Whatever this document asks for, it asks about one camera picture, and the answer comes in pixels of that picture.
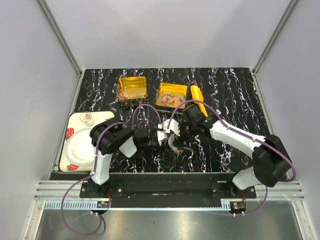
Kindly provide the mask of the yellow plastic scoop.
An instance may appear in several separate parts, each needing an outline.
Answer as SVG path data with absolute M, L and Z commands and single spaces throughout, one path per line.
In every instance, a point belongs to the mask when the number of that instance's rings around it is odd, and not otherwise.
M 204 101 L 204 97 L 201 89 L 196 85 L 192 85 L 190 87 L 190 91 L 191 91 L 191 97 L 193 100 L 201 101 L 201 102 L 196 102 L 196 104 L 198 105 L 200 111 L 204 114 L 204 116 L 208 117 L 208 113 L 205 108 L 205 105 L 202 103 Z

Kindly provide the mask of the clear plastic jar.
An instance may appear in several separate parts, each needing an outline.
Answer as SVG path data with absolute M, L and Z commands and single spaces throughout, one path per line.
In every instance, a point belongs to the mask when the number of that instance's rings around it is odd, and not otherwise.
M 177 140 L 169 140 L 168 146 L 172 151 L 174 151 L 176 153 L 180 153 L 180 152 L 188 150 L 188 148 L 185 145 L 183 145 L 182 143 L 180 143 Z

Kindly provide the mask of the gold tin with lollipops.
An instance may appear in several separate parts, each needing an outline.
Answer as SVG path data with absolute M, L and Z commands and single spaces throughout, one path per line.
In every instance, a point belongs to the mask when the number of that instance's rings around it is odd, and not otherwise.
M 136 106 L 147 104 L 147 78 L 145 76 L 119 78 L 117 99 L 120 106 Z

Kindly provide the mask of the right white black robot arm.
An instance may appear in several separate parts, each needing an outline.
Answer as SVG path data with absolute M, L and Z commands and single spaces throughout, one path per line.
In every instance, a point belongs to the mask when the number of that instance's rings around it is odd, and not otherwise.
M 252 159 L 253 166 L 238 171 L 227 185 L 228 195 L 232 198 L 239 198 L 251 186 L 272 188 L 292 168 L 292 161 L 278 136 L 256 135 L 217 117 L 207 117 L 196 104 L 182 111 L 179 129 L 179 138 L 183 141 L 203 135 L 226 143 Z

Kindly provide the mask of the white jar lid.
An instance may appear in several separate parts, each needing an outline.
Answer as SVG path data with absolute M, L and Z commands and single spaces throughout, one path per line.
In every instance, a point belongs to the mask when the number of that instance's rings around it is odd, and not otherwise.
M 172 134 L 172 135 L 170 135 L 169 138 L 168 138 L 168 146 L 169 146 L 173 151 L 181 151 L 182 148 L 175 146 L 175 145 L 174 145 L 174 141 L 175 141 L 175 135 Z

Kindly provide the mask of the gold tin with gummies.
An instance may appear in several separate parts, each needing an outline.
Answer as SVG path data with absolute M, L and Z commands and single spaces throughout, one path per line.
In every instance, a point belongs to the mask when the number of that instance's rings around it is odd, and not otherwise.
M 160 83 L 155 106 L 164 110 L 174 110 L 187 100 L 188 87 L 174 83 Z

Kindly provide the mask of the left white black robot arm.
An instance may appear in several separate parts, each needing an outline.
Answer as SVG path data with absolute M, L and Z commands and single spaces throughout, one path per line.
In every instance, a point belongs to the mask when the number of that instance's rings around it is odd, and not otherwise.
M 110 178 L 110 165 L 116 151 L 132 158 L 139 150 L 158 149 L 161 146 L 157 135 L 150 136 L 145 130 L 134 131 L 125 123 L 112 119 L 94 126 L 89 136 L 95 147 L 90 192 L 97 198 L 103 198 L 108 193 L 106 182 Z

